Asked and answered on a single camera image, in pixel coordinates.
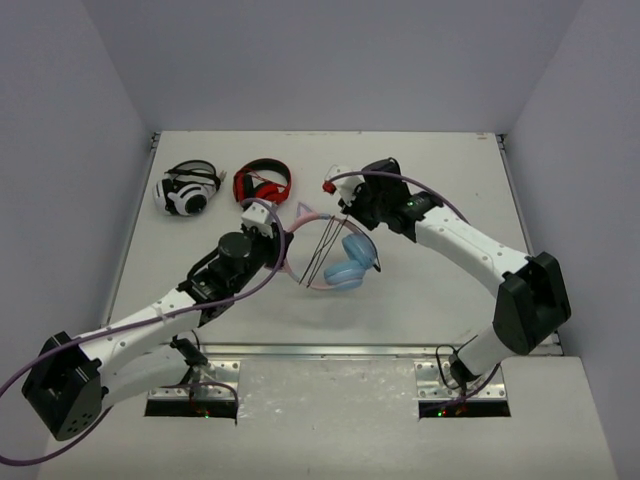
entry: red and black headphones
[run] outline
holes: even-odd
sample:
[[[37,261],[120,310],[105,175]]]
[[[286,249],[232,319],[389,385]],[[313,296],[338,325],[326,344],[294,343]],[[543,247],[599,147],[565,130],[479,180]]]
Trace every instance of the red and black headphones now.
[[[272,180],[267,180],[258,175],[258,171],[278,173],[285,178],[287,184],[281,185]],[[261,180],[262,183],[254,187],[254,178]],[[289,197],[290,190],[291,172],[284,163],[274,158],[259,158],[249,162],[233,176],[233,196],[236,202],[254,197],[280,205]]]

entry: pink headphones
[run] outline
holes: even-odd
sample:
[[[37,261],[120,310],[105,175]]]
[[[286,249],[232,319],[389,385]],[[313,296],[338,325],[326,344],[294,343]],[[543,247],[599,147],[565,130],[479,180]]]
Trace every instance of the pink headphones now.
[[[308,213],[299,215],[288,231],[295,232],[303,225],[316,220],[330,221],[331,219],[332,216],[327,213],[316,213],[309,210]],[[349,260],[327,267],[324,270],[326,284],[312,283],[309,288],[314,290],[352,290],[362,285],[367,270],[379,269],[378,251],[373,241],[349,220],[344,221],[344,226],[352,232],[342,239],[342,247]],[[282,265],[282,271],[289,274],[296,283],[301,283],[300,277],[291,269],[286,258]]]

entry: white headphones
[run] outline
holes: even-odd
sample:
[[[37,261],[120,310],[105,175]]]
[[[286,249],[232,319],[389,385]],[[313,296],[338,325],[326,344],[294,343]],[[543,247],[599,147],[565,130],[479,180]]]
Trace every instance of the white headphones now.
[[[191,216],[202,212],[220,189],[225,172],[204,160],[188,160],[164,173],[153,188],[153,200],[158,209],[169,215]]]

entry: gray wall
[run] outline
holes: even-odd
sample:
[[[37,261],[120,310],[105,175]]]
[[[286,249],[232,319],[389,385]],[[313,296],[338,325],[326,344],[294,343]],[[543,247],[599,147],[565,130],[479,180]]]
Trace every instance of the gray wall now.
[[[84,0],[177,130],[504,132],[580,0]]]
[[[587,0],[507,140],[536,250],[562,260],[621,479],[640,478],[640,2]]]
[[[0,379],[52,333],[98,325],[147,168],[148,131],[79,0],[0,5]],[[0,449],[42,453],[15,388]],[[36,469],[0,466],[2,479]]]

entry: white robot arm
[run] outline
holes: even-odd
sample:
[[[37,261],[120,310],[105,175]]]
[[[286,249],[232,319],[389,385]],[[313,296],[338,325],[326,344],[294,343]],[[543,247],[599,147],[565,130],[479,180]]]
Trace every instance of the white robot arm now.
[[[342,213],[368,229],[390,230],[431,248],[476,278],[496,298],[493,323],[451,359],[462,391],[497,363],[527,355],[571,316],[562,273],[548,253],[513,250],[466,223],[435,192],[411,194],[389,158],[352,172],[334,166],[324,190],[338,192]]]
[[[36,364],[22,393],[53,436],[73,438],[114,404],[154,387],[185,383],[194,370],[211,378],[207,358],[177,336],[222,315],[258,271],[277,264],[284,241],[271,222],[267,210],[253,204],[242,215],[242,231],[220,237],[218,247],[152,305],[75,339],[65,332],[49,338],[41,354],[77,344]]]

